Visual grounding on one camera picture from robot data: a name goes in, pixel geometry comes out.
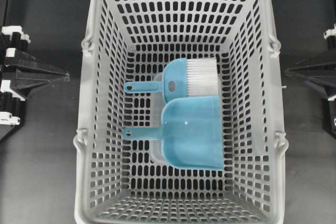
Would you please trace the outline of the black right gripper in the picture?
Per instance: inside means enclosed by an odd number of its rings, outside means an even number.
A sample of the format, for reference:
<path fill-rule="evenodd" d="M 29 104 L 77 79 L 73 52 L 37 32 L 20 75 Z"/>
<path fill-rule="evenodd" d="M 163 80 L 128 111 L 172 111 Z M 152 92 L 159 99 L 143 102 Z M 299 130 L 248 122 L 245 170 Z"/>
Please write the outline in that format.
<path fill-rule="evenodd" d="M 285 70 L 286 76 L 316 90 L 327 101 L 330 133 L 335 136 L 335 28 L 323 33 L 329 50 Z"/>

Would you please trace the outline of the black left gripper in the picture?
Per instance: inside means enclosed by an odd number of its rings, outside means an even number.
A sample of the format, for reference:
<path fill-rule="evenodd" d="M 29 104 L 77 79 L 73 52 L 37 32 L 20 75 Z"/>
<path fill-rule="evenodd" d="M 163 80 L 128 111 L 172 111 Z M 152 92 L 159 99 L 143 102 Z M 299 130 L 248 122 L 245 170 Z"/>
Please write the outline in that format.
<path fill-rule="evenodd" d="M 25 122 L 26 101 L 34 91 L 70 74 L 28 53 L 31 40 L 21 26 L 1 27 L 1 140 Z"/>

